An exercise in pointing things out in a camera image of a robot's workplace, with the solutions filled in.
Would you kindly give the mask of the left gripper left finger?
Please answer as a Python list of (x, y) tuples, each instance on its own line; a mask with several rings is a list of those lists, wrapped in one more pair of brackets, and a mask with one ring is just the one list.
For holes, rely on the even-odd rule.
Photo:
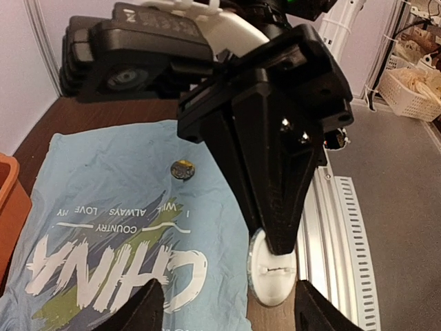
[(99, 325), (99, 331), (161, 331), (164, 294), (161, 283), (150, 279), (116, 313)]

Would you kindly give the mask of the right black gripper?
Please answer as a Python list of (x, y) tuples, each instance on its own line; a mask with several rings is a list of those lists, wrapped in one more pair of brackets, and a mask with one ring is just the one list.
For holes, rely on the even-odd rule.
[(305, 197), (336, 131), (353, 123), (349, 83), (318, 33), (284, 32), (190, 92), (178, 136), (209, 148), (251, 234), (294, 250)]

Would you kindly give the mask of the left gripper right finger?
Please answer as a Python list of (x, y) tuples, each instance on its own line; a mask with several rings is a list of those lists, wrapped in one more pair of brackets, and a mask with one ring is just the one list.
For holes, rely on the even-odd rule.
[(297, 331), (362, 331), (308, 280), (296, 282), (294, 317)]

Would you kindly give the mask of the white round brooch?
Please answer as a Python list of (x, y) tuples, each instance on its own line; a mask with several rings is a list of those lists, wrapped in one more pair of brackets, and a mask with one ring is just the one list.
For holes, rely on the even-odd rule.
[(265, 307), (276, 307), (287, 300), (297, 279), (295, 251), (275, 255), (269, 250), (266, 232), (259, 228), (249, 242), (247, 253), (249, 289)]

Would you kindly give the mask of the painted round brooch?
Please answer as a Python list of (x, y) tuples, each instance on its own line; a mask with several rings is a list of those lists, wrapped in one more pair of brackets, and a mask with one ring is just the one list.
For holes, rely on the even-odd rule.
[(178, 160), (173, 162), (170, 172), (175, 179), (186, 181), (195, 175), (196, 168), (190, 161)]

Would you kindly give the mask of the light blue printed t-shirt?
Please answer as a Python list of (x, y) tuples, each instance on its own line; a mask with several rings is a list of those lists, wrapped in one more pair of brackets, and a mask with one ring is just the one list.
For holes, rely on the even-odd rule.
[[(250, 330), (248, 230), (172, 120), (53, 136), (1, 297), (2, 330), (93, 330), (150, 279), (164, 330)], [(175, 179), (173, 162), (194, 164)]]

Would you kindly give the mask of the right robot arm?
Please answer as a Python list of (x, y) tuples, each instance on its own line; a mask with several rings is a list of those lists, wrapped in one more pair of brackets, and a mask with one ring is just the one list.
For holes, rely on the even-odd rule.
[(178, 135), (206, 143), (247, 227), (269, 251), (293, 251), (326, 149), (345, 144), (352, 93), (338, 66), (362, 1), (241, 1), (187, 14), (215, 53), (234, 56), (179, 103)]

